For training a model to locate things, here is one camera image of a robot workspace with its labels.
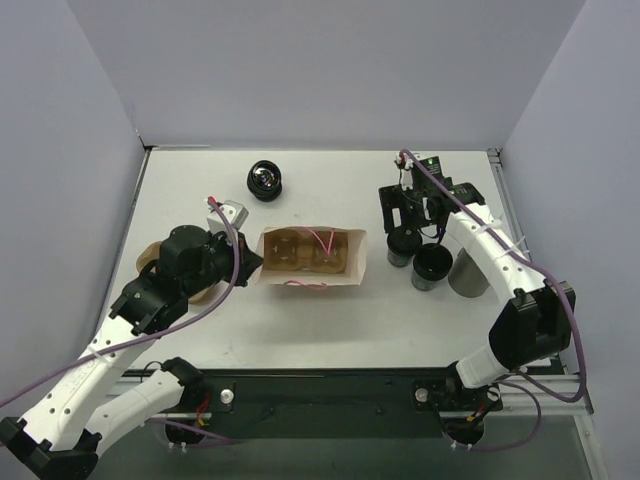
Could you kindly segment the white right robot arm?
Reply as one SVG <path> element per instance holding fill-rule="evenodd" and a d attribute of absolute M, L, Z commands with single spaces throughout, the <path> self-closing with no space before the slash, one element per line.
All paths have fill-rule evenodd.
<path fill-rule="evenodd" d="M 450 405 L 464 408 L 479 388 L 578 342 L 573 289 L 526 257 L 473 184 L 454 183 L 436 156 L 402 150 L 395 165 L 398 181 L 378 191 L 389 263 L 411 266 L 418 290 L 446 280 L 464 298 L 492 289 L 502 305 L 485 345 L 445 380 Z"/>

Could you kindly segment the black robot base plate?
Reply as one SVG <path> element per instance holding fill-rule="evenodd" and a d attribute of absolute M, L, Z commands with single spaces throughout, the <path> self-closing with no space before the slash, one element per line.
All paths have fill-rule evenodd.
<path fill-rule="evenodd" d="M 217 439 L 423 439 L 477 442 L 503 407 L 496 384 L 468 390 L 446 368 L 207 370 L 169 419 Z"/>

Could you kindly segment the black paper coffee cup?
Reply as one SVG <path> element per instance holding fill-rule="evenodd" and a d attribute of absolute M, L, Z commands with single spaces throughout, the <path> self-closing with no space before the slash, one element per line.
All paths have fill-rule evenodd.
<path fill-rule="evenodd" d="M 387 260 L 396 268 L 406 267 L 422 246 L 422 235 L 417 230 L 396 227 L 388 235 Z"/>

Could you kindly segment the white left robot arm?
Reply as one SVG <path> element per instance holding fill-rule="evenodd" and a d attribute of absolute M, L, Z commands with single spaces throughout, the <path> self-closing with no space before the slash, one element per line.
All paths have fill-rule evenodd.
<path fill-rule="evenodd" d="M 225 282 L 244 287 L 261 265 L 242 233 L 174 228 L 126 284 L 83 364 L 20 417 L 1 421 L 1 442 L 39 479 L 86 479 L 118 439 L 164 410 L 195 409 L 204 401 L 203 374 L 186 360 L 163 361 L 146 380 L 108 401 L 106 394 L 160 335 L 183 317 L 194 295 Z"/>

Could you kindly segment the black plastic cup lid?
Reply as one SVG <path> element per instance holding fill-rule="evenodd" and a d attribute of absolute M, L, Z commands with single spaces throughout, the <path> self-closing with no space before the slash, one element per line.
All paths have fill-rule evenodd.
<path fill-rule="evenodd" d="M 387 235 L 387 247 L 396 255 L 412 256 L 422 245 L 421 234 L 407 227 L 396 227 Z"/>

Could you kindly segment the pink cream paper bag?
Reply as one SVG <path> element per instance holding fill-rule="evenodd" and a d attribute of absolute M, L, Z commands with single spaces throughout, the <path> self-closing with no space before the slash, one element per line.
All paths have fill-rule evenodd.
<path fill-rule="evenodd" d="M 253 283 L 325 289 L 359 286 L 367 266 L 368 238 L 362 229 L 287 226 L 265 229 L 257 253 L 263 264 Z"/>

